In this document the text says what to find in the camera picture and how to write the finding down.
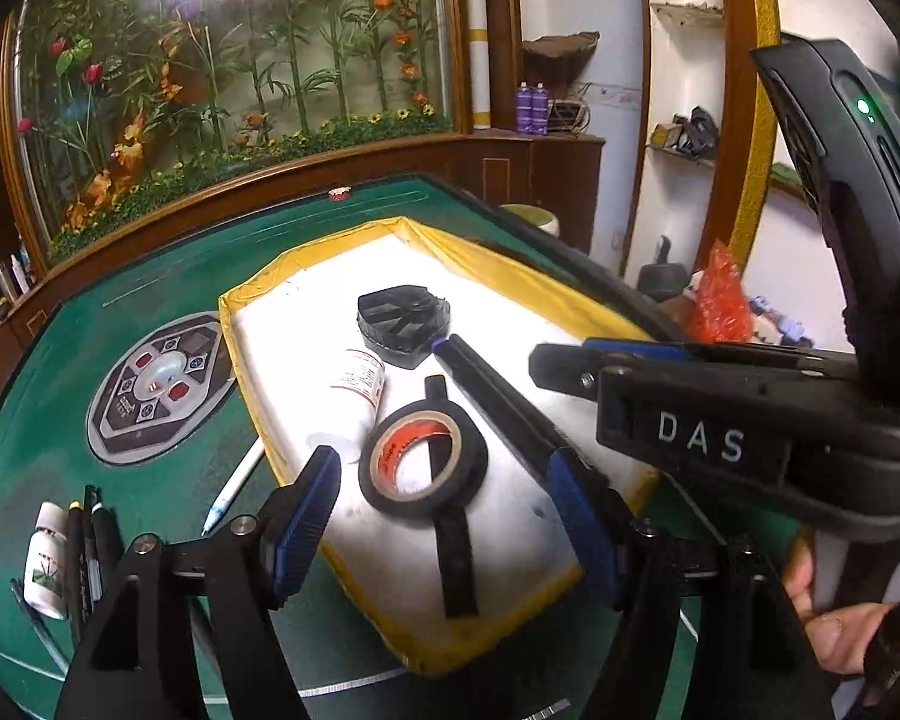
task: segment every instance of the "red flower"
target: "red flower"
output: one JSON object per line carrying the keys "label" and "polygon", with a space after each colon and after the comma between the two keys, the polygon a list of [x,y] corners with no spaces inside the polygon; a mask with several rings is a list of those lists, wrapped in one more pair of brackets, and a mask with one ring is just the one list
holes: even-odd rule
{"label": "red flower", "polygon": [[83,80],[88,84],[95,84],[100,81],[103,76],[103,62],[96,62],[93,65],[87,65],[87,69],[83,71]]}

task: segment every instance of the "finger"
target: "finger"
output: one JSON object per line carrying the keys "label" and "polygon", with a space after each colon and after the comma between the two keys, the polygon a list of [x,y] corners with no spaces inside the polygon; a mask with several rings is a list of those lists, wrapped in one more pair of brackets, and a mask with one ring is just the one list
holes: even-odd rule
{"label": "finger", "polygon": [[807,637],[817,660],[836,674],[862,674],[866,647],[894,604],[858,604],[811,620]]}
{"label": "finger", "polygon": [[790,544],[786,565],[783,566],[783,587],[792,599],[809,594],[813,583],[813,552],[810,542],[801,533]]}

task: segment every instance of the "white bottle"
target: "white bottle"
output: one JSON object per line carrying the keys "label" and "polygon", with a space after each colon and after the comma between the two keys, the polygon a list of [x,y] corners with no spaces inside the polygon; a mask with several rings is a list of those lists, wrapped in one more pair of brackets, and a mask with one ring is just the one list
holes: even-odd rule
{"label": "white bottle", "polygon": [[67,514],[55,503],[44,501],[36,515],[36,532],[26,551],[24,600],[39,613],[62,620],[67,616],[63,594],[63,555],[67,538]]}
{"label": "white bottle", "polygon": [[360,460],[364,441],[377,422],[383,389],[384,362],[367,349],[345,349],[317,399],[317,429],[307,436],[307,449],[313,452],[327,445],[337,450],[342,463]]}

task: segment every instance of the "human hand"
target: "human hand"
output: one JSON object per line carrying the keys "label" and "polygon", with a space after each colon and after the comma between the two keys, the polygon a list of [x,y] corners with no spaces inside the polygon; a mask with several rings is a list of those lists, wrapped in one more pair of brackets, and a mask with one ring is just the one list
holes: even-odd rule
{"label": "human hand", "polygon": [[866,645],[894,604],[858,604],[816,615],[810,587],[814,560],[810,544],[798,536],[783,567],[783,587],[797,610],[817,660],[836,674],[863,674]]}

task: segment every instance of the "glass display case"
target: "glass display case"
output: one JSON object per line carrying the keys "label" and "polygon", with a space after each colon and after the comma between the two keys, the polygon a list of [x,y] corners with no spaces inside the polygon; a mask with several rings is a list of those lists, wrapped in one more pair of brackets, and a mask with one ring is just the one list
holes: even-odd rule
{"label": "glass display case", "polygon": [[25,0],[12,66],[58,262],[237,175],[450,128],[440,0]]}

